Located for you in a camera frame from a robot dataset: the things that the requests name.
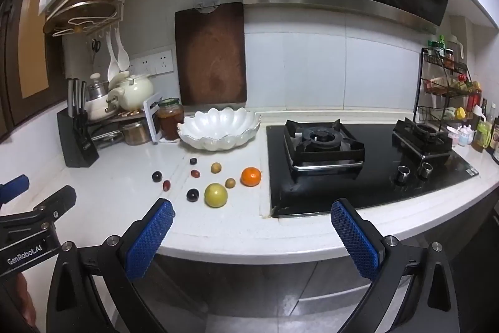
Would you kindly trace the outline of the orange tangerine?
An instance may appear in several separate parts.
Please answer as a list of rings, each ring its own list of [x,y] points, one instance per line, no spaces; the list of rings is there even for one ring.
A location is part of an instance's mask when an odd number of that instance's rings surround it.
[[[240,182],[246,187],[255,187],[261,182],[261,171],[253,166],[246,167],[240,176]]]

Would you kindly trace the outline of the black knife block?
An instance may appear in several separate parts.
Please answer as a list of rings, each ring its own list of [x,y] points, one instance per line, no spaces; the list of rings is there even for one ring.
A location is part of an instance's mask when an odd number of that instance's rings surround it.
[[[88,130],[85,91],[85,81],[68,79],[67,107],[57,113],[63,158],[69,168],[88,168],[99,158]]]

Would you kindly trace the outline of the brown wooden cutting board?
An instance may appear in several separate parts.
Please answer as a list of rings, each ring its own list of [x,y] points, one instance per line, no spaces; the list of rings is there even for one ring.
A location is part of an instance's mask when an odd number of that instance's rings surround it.
[[[210,13],[192,8],[174,15],[178,82],[183,105],[247,101],[245,10],[224,3]]]

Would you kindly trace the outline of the wall mounted rack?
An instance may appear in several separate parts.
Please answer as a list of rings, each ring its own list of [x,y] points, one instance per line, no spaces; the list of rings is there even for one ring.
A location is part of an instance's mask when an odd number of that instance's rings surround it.
[[[60,0],[46,17],[45,35],[92,34],[123,19],[124,0]]]

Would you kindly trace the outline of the green round fruit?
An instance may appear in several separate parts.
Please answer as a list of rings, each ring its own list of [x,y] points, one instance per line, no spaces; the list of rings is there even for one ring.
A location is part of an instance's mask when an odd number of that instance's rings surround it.
[[[228,202],[228,191],[222,184],[209,184],[206,187],[204,199],[211,208],[221,208]]]

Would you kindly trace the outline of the white scalloped fruit bowl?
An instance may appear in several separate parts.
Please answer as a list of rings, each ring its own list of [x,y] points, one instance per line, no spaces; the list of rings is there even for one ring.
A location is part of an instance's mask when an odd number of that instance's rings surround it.
[[[197,111],[178,124],[180,139],[190,147],[210,152],[238,148],[250,142],[260,129],[261,115],[240,107]]]

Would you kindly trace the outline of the black gas stove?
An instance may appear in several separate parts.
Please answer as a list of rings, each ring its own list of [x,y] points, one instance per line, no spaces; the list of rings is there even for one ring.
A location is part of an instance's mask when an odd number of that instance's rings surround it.
[[[274,218],[356,209],[436,192],[478,176],[447,133],[407,118],[394,124],[301,123],[266,129]]]

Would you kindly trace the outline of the white wall socket strip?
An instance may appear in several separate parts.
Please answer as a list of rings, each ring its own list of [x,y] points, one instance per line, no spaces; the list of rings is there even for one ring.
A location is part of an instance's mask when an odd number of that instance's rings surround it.
[[[133,74],[156,76],[174,71],[171,50],[159,51],[148,56],[137,57],[130,62],[129,70]]]

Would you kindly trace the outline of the steel lidded container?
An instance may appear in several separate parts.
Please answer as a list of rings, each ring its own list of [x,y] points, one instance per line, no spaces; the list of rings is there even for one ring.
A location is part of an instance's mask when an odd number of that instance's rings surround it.
[[[151,141],[151,135],[145,120],[133,123],[125,123],[119,126],[119,131],[124,136],[127,145],[142,145]]]

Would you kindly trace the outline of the cream ceramic pot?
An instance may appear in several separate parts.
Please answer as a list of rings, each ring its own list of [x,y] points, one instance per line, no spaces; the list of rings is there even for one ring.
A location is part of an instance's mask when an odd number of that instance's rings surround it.
[[[119,105],[125,111],[136,111],[154,94],[154,87],[147,74],[130,74],[123,71],[109,83],[107,103]]]

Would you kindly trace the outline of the yellow-green small fruit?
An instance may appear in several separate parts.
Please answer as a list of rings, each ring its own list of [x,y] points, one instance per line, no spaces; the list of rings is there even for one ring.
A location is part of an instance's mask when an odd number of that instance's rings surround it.
[[[236,181],[233,178],[228,178],[225,182],[225,187],[227,189],[232,189],[236,185]]]
[[[219,162],[214,162],[211,165],[211,172],[212,173],[219,173],[222,171],[222,165]]]

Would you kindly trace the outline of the red cherry tomato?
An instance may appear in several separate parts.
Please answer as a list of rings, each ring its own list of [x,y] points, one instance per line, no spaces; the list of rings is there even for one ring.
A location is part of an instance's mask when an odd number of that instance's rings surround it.
[[[198,171],[198,170],[192,170],[190,172],[190,175],[193,177],[193,178],[199,178],[201,176],[201,173]]]
[[[171,186],[172,186],[172,184],[169,180],[164,181],[162,184],[162,188],[165,192],[169,191]]]

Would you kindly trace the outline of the glass jar with green lid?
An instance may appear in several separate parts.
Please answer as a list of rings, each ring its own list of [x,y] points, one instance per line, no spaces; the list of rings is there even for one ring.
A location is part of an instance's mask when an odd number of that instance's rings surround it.
[[[183,123],[184,110],[178,98],[163,99],[158,103],[157,117],[165,140],[173,141],[179,138],[178,124]]]

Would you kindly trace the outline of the white rice spoon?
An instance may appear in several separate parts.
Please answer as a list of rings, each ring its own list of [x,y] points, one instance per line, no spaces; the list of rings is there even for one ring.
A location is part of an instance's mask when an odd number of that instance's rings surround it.
[[[118,26],[114,28],[114,33],[115,33],[115,41],[118,47],[117,60],[118,60],[119,70],[127,71],[130,65],[130,59],[128,53],[124,49],[124,45],[121,40],[120,30]]]
[[[107,50],[110,56],[110,63],[107,68],[107,81],[111,82],[112,79],[119,74],[119,64],[118,60],[116,59],[114,50],[113,50],[113,44],[112,44],[112,39],[111,39],[111,32],[107,31],[106,33],[106,42],[107,42]]]

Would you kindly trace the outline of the dark plum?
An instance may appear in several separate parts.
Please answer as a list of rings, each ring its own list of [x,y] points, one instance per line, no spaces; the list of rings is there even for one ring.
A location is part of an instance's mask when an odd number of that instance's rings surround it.
[[[196,202],[199,198],[200,198],[200,192],[198,189],[190,189],[187,193],[186,193],[186,198],[187,198],[187,201],[189,202]]]

